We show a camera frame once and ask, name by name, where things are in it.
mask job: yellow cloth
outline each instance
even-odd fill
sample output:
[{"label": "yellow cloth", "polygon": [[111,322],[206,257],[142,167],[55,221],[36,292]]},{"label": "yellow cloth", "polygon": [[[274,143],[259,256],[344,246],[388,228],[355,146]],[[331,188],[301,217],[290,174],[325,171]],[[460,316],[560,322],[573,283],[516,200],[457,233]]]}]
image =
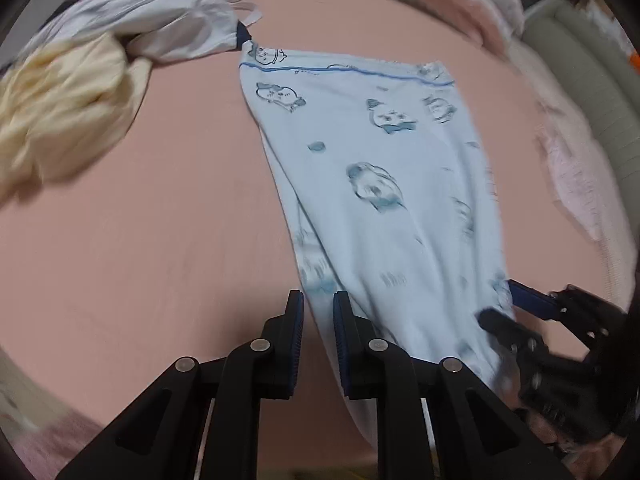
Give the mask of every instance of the yellow cloth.
[{"label": "yellow cloth", "polygon": [[151,61],[111,35],[51,43],[0,81],[0,199],[20,182],[71,176],[127,133]]}]

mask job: gray padded cushion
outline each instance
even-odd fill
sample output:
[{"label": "gray padded cushion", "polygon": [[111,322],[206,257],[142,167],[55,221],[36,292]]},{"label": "gray padded cushion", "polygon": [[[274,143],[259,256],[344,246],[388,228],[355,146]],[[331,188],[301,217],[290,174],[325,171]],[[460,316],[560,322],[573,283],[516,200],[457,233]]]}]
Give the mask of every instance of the gray padded cushion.
[{"label": "gray padded cushion", "polygon": [[609,156],[631,229],[640,234],[640,76],[569,6],[527,21],[523,38],[584,111]]}]

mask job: pink mat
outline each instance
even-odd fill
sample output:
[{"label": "pink mat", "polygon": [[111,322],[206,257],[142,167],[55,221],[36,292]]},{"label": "pink mat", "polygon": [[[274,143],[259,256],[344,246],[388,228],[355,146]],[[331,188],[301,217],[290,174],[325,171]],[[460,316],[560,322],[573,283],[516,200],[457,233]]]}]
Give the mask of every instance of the pink mat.
[{"label": "pink mat", "polygon": [[[596,245],[554,205],[536,141],[542,118],[512,70],[393,0],[254,1],[264,18],[251,32],[267,46],[443,61],[494,170],[511,276],[604,293]],[[238,60],[154,70],[112,152],[74,182],[0,210],[0,344],[101,424],[181,355],[209,360],[257,336],[300,287]],[[373,460],[307,319],[293,401],[263,405],[260,466]],[[582,352],[577,340],[552,339]]]}]

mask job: silver screw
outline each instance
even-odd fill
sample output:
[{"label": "silver screw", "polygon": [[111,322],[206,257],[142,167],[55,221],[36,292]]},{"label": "silver screw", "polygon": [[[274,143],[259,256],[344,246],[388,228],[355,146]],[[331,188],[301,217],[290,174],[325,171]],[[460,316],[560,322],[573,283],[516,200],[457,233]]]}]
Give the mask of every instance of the silver screw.
[{"label": "silver screw", "polygon": [[531,386],[533,386],[534,390],[537,390],[542,384],[542,376],[540,374],[534,374],[531,378]]},{"label": "silver screw", "polygon": [[250,347],[254,352],[264,352],[271,347],[271,343],[266,339],[254,339],[251,341]]},{"label": "silver screw", "polygon": [[445,370],[448,370],[453,374],[462,370],[462,362],[455,357],[447,357],[444,359],[442,366],[444,366]]},{"label": "silver screw", "polygon": [[384,352],[387,348],[389,348],[389,343],[387,343],[384,339],[372,339],[369,341],[369,348],[371,348],[374,352]]},{"label": "silver screw", "polygon": [[188,372],[193,370],[193,367],[196,365],[196,361],[191,359],[190,357],[181,357],[175,362],[175,369],[179,372]]}]

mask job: blue seam line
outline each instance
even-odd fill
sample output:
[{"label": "blue seam line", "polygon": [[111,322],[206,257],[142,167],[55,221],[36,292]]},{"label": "blue seam line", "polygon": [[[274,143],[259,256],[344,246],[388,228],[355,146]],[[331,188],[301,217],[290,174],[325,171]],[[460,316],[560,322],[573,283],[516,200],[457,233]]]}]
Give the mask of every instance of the blue seam line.
[{"label": "blue seam line", "polygon": [[343,68],[339,66],[333,68],[311,68],[308,66],[274,66],[271,68],[264,68],[258,65],[254,65],[253,63],[247,63],[245,61],[240,63],[240,66],[243,65],[250,66],[251,68],[257,68],[258,70],[262,70],[263,72],[278,72],[280,70],[307,70],[308,72],[360,72],[364,75],[381,75],[382,77],[388,77],[391,79],[400,79],[402,81],[417,81],[422,84],[432,86],[451,86],[453,85],[453,83],[455,83],[455,81],[450,81],[448,83],[434,83],[414,76],[389,75],[383,74],[382,72],[370,72],[369,70],[362,70],[360,68]]}]

